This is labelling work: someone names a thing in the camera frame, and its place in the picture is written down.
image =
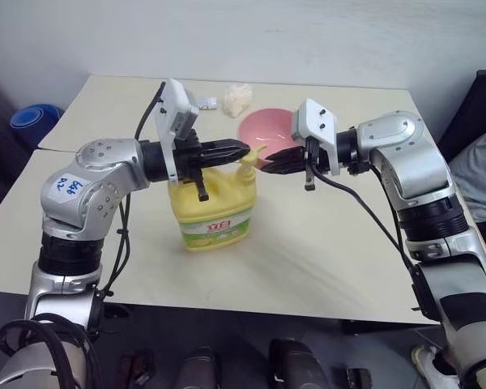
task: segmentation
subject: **green label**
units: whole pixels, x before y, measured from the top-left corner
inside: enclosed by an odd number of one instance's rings
[[[249,229],[250,209],[221,219],[201,223],[180,223],[185,245],[190,248],[216,246],[245,234]]]

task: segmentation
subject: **dark floor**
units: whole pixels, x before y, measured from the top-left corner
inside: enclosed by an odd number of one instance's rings
[[[0,293],[0,326],[21,318],[26,297]],[[224,387],[266,388],[264,371],[268,343],[276,337],[301,340],[331,369],[347,365],[370,369],[373,387],[425,389],[410,360],[412,347],[430,342],[443,345],[439,327],[383,331],[344,336],[336,320],[216,310],[131,306],[134,323],[120,335],[102,335],[96,349],[102,360],[106,387],[117,387],[117,364],[123,353],[149,348],[156,356],[156,376],[147,389],[165,389],[184,356],[209,344],[220,355]],[[0,368],[6,356],[0,353]]]

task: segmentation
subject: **table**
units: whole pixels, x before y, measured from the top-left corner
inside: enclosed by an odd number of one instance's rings
[[[42,147],[76,150],[100,137],[130,137],[160,81],[92,76]],[[226,83],[184,82],[197,97],[218,96]],[[406,91],[253,85],[247,113],[275,106],[295,109],[318,100],[339,128],[393,109],[416,111]],[[241,118],[201,112],[201,140],[234,137]],[[154,139],[152,120],[143,138]],[[39,193],[45,179],[68,165],[69,152],[36,151],[0,206],[0,291],[27,293],[41,240]],[[382,188],[371,174],[337,181],[351,186],[394,233]],[[164,183],[135,192],[130,212],[130,263],[112,300],[158,306],[244,310],[398,323],[434,323],[418,312],[411,279],[399,254],[349,195],[318,183],[304,190],[304,175],[258,172],[258,202],[251,234],[233,246],[189,253],[181,243]],[[107,280],[119,236],[118,215],[104,244]]]

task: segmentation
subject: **dish soap bottle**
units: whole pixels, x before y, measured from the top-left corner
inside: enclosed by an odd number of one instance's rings
[[[239,160],[236,172],[216,168],[202,170],[209,199],[200,202],[194,182],[168,184],[171,208],[180,225],[185,248],[212,250],[238,242],[249,234],[250,213],[256,202],[258,152],[251,150]]]

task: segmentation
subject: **pink plate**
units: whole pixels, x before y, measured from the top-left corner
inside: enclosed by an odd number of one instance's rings
[[[266,144],[266,148],[259,152],[257,168],[261,168],[269,161],[266,158],[285,148],[299,146],[290,135],[292,128],[292,112],[280,108],[261,109],[252,112],[241,122],[237,130],[237,138],[256,148]]]

